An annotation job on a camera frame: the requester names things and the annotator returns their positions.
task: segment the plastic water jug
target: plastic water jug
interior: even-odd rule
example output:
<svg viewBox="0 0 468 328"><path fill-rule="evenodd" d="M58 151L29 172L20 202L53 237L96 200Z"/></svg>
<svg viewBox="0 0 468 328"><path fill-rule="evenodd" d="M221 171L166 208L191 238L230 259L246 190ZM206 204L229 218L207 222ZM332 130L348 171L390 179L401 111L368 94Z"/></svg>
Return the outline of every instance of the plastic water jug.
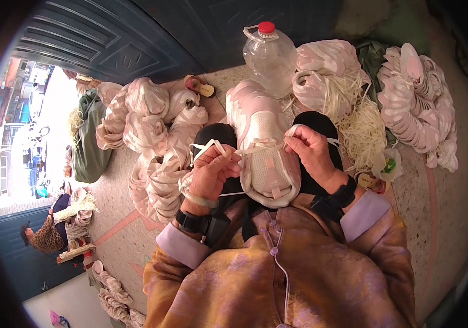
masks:
<svg viewBox="0 0 468 328"><path fill-rule="evenodd" d="M249 39L243 47L243 57L251 80L261 84L276 99L292 90L296 72L297 52L294 43L271 22L244 27Z"/></svg>

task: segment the jug handle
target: jug handle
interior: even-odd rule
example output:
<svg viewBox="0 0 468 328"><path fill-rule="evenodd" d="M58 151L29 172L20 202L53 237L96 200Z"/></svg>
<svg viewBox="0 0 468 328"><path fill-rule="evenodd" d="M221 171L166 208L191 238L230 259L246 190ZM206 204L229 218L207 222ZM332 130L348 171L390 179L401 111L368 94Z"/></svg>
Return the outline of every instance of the jug handle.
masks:
<svg viewBox="0 0 468 328"><path fill-rule="evenodd" d="M252 26L249 26L249 27L245 26L243 28L243 33L244 33L244 35L246 37L248 37L249 39L251 39L252 41L255 41L257 43L265 43L267 41L273 41L273 40L276 40L276 39L279 38L279 36L277 34L275 36L270 37L270 38L258 38L258 37L254 36L253 34L251 34L249 32L249 30L252 30L253 28L257 28L257 25L252 25Z"/></svg>

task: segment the green bag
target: green bag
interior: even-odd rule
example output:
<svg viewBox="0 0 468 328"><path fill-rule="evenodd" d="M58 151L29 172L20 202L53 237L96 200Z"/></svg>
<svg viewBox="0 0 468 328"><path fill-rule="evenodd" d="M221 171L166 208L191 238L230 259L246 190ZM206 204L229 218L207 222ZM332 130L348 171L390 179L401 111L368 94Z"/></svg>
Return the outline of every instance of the green bag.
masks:
<svg viewBox="0 0 468 328"><path fill-rule="evenodd" d="M78 109L83 124L76 134L72 151L72 171L76 181L94 183L103 174L112 154L112 149L102 150L96 143L96 127L105 118L106 106L101 102L96 89L81 96Z"/></svg>

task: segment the small green box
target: small green box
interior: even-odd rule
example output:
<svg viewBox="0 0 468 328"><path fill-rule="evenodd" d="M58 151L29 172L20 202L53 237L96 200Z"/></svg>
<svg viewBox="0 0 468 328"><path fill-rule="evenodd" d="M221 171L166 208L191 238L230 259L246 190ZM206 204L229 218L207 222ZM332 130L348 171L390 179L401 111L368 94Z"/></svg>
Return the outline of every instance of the small green box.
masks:
<svg viewBox="0 0 468 328"><path fill-rule="evenodd" d="M394 159L385 159L385 167L381 171L382 173L392 173L396 168L396 162Z"/></svg>

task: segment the hand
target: hand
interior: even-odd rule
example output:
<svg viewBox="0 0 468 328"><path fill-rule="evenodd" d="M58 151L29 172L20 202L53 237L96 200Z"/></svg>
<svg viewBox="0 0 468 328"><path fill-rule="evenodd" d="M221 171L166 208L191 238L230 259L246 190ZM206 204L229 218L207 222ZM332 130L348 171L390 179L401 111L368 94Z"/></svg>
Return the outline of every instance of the hand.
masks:
<svg viewBox="0 0 468 328"><path fill-rule="evenodd" d="M194 162L192 182L188 190L190 193L205 200L218 200L225 181L230 177L239 177L241 166L238 162L241 161L241 156L231 146L222 146L226 150L224 155L213 145ZM181 206L182 212L194 215L205 215L208 210L187 200Z"/></svg>
<svg viewBox="0 0 468 328"><path fill-rule="evenodd" d="M327 137L304 125L299 126L294 136L286 136L286 152L295 152L307 173L320 185L324 185L336 172L329 155Z"/></svg>

